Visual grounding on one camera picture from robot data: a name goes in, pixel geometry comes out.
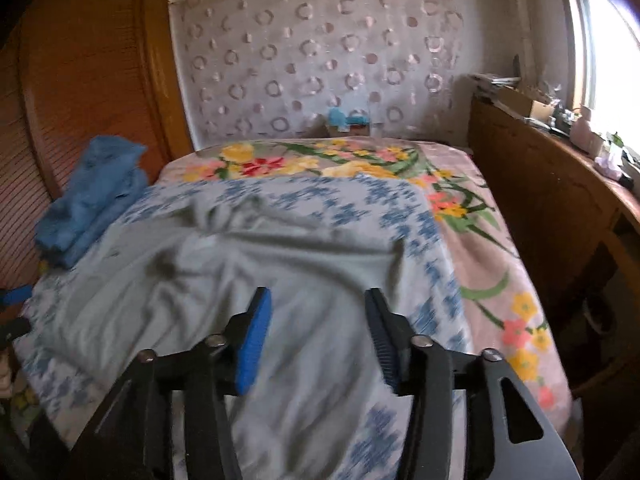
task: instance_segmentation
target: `red flower print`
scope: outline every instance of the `red flower print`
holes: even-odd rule
[[[216,170],[212,169],[212,168],[203,168],[202,172],[200,173],[200,177],[203,180],[218,180],[219,177],[216,175]]]
[[[522,318],[514,321],[504,320],[504,333],[502,334],[502,342],[508,346],[523,348],[531,339],[531,334],[525,329],[527,322]]]
[[[270,158],[254,158],[251,162],[242,165],[244,176],[266,175],[270,171],[277,170],[284,165],[284,158],[272,156]]]
[[[458,204],[452,199],[449,193],[439,191],[427,196],[431,202],[431,206],[436,209],[448,209],[457,206]]]
[[[447,198],[449,198],[449,193],[445,193],[444,191],[439,191],[437,193],[432,193],[427,197],[430,202],[433,203],[437,203],[437,202],[442,202],[443,200],[446,200]]]
[[[200,177],[202,180],[218,180],[219,177],[216,175],[216,171],[225,167],[226,164],[222,160],[210,160],[200,168]]]
[[[540,405],[540,408],[543,410],[550,410],[555,403],[556,399],[551,388],[548,386],[542,386],[538,391],[538,404]]]

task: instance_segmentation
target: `cardboard box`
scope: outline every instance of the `cardboard box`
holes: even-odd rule
[[[530,117],[543,123],[546,123],[554,113],[554,108],[551,105],[545,105],[539,101],[535,101],[522,92],[518,92],[508,86],[498,90],[498,101],[518,115]]]

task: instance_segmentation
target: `blue object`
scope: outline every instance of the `blue object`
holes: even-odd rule
[[[329,108],[327,120],[330,126],[336,126],[338,129],[347,127],[347,116],[342,113],[340,108]]]
[[[120,192],[145,146],[122,137],[97,136],[80,157],[64,196],[36,225],[36,246],[64,252]]]
[[[33,287],[31,285],[23,285],[11,290],[0,292],[0,306],[7,307],[27,301],[31,297]]]
[[[357,126],[366,126],[369,124],[369,118],[364,115],[354,115],[347,117],[347,124],[349,126],[357,125]]]
[[[329,115],[327,116],[329,126],[335,126],[339,132],[348,132],[349,126],[366,126],[369,124],[369,118],[356,115],[347,117],[340,108],[329,108]]]
[[[255,313],[247,329],[246,337],[238,350],[238,364],[236,367],[236,390],[238,395],[244,395],[254,384],[258,374],[258,364],[262,354],[264,339],[271,322],[271,291],[263,289],[257,298]]]
[[[66,251],[46,251],[44,259],[55,266],[70,269],[89,250],[89,247],[118,219],[136,200],[142,196],[147,186],[146,173],[140,168],[131,171],[120,183],[120,189],[111,203],[98,213],[91,224],[76,238]]]

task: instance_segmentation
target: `wooden headboard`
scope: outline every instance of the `wooden headboard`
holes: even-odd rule
[[[0,288],[36,279],[37,219],[97,134],[147,147],[141,167],[193,151],[167,0],[33,0],[0,51]]]

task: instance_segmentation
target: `window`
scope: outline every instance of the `window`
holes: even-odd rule
[[[568,3],[575,37],[574,106],[592,108],[594,130],[618,132],[640,152],[638,38],[609,0]]]

